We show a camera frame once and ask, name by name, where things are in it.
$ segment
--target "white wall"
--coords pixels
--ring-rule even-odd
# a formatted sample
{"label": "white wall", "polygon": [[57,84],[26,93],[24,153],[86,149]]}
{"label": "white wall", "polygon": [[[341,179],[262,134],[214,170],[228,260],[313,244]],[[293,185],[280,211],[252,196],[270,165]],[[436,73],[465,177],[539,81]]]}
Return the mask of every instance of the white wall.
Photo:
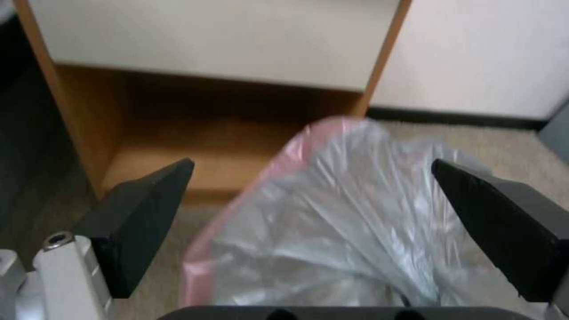
{"label": "white wall", "polygon": [[372,105],[547,119],[568,95],[568,0],[415,0]]}

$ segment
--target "white drawer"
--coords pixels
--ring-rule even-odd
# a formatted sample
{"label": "white drawer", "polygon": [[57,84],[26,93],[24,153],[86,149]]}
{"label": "white drawer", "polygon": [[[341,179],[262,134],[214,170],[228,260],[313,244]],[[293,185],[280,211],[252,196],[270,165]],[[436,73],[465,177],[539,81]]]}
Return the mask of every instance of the white drawer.
{"label": "white drawer", "polygon": [[363,91],[398,0],[30,0],[54,61]]}

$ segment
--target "wooden cabinet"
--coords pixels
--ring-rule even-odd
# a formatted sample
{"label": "wooden cabinet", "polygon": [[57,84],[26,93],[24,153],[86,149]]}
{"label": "wooden cabinet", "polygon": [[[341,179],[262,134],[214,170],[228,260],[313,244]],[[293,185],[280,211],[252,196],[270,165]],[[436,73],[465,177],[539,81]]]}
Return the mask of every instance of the wooden cabinet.
{"label": "wooden cabinet", "polygon": [[15,3],[96,194],[188,157],[206,202],[306,124],[363,116],[411,1]]}

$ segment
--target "trash bag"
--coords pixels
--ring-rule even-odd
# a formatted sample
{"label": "trash bag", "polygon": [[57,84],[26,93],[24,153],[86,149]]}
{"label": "trash bag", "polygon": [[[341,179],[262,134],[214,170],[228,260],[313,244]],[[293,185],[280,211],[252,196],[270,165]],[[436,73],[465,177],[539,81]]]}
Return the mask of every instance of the trash bag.
{"label": "trash bag", "polygon": [[306,127],[193,242],[182,305],[495,306],[540,318],[471,239],[430,168],[487,170],[371,120]]}

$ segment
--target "wooden shelf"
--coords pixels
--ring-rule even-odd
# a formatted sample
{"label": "wooden shelf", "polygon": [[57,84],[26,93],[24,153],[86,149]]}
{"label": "wooden shelf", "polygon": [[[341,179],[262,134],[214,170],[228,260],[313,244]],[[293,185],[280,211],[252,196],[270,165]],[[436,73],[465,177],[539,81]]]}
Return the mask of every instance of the wooden shelf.
{"label": "wooden shelf", "polygon": [[302,126],[190,116],[139,119],[120,144],[103,189],[187,157],[196,167],[186,200],[227,201],[251,183]]}
{"label": "wooden shelf", "polygon": [[411,0],[400,1],[363,92],[56,64],[28,1],[14,3],[99,198],[188,157],[196,163],[188,199],[225,202],[306,124],[364,116]]}

